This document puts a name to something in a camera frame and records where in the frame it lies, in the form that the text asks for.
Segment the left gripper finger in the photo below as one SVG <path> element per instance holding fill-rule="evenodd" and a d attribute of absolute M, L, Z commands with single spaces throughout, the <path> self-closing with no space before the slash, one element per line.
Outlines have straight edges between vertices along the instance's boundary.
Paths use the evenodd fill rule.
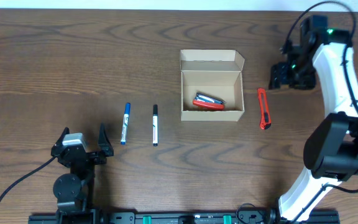
<path fill-rule="evenodd" d="M 114 149 L 107 137 L 105 126 L 103 123 L 101 123 L 99 129 L 98 146 L 101 151 L 104 152 L 106 157 L 112 157 L 114 155 Z"/>
<path fill-rule="evenodd" d="M 60 135 L 60 137 L 58 138 L 58 140 L 56 141 L 56 143 L 54 144 L 55 147 L 61 147 L 63 145 L 63 140 L 65 138 L 65 136 L 67 134 L 70 133 L 70 129 L 68 127 L 65 127 L 62 134 Z"/>

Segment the blue whiteboard marker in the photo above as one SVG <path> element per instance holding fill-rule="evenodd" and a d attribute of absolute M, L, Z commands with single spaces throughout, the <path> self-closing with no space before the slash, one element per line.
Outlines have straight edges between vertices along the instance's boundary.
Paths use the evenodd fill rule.
<path fill-rule="evenodd" d="M 123 122 L 122 122 L 122 131 L 121 131 L 121 145 L 126 144 L 126 138 L 127 138 L 127 130 L 128 130 L 128 124 L 129 124 L 129 115 L 131 111 L 131 104 L 126 103 L 125 110 L 124 110 L 124 116 L 123 116 Z"/>

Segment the red utility knife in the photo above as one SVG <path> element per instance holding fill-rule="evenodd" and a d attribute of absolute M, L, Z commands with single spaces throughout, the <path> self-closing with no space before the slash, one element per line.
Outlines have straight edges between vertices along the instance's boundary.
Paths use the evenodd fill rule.
<path fill-rule="evenodd" d="M 260 119 L 260 128 L 263 130 L 268 129 L 271 127 L 271 116 L 269 111 L 269 106 L 267 103 L 267 95 L 264 88 L 258 88 L 257 89 L 258 99 L 259 99 L 259 106 L 260 106 L 260 112 L 261 112 L 261 119 Z"/>

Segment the red and black stapler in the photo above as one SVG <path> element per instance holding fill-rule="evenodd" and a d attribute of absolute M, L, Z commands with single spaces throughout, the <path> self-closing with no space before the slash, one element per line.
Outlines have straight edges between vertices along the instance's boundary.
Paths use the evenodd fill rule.
<path fill-rule="evenodd" d="M 193 105 L 209 110 L 222 111 L 224 109 L 225 102 L 208 95 L 197 93 L 193 99 Z"/>

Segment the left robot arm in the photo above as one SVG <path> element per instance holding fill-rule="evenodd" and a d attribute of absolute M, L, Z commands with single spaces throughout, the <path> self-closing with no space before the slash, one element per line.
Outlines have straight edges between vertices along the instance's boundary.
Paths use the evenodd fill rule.
<path fill-rule="evenodd" d="M 51 156 L 69 168 L 70 172 L 61 175 L 53 185 L 57 198 L 57 223 L 108 223 L 109 218 L 99 208 L 93 206 L 95 166 L 107 162 L 114 155 L 114 149 L 100 125 L 99 150 L 86 151 L 84 135 L 70 133 L 65 128 L 51 148 Z"/>

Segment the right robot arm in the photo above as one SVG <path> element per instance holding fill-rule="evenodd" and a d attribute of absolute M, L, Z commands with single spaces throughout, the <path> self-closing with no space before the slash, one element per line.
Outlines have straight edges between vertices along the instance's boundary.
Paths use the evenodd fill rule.
<path fill-rule="evenodd" d="M 324 119 L 306 140 L 304 167 L 268 216 L 270 223 L 328 223 L 334 217 L 314 210 L 341 183 L 358 175 L 358 81 L 352 36 L 332 29 L 326 16 L 300 21 L 300 43 L 287 40 L 284 62 L 271 69 L 270 89 L 282 85 L 311 90 L 320 84 Z"/>

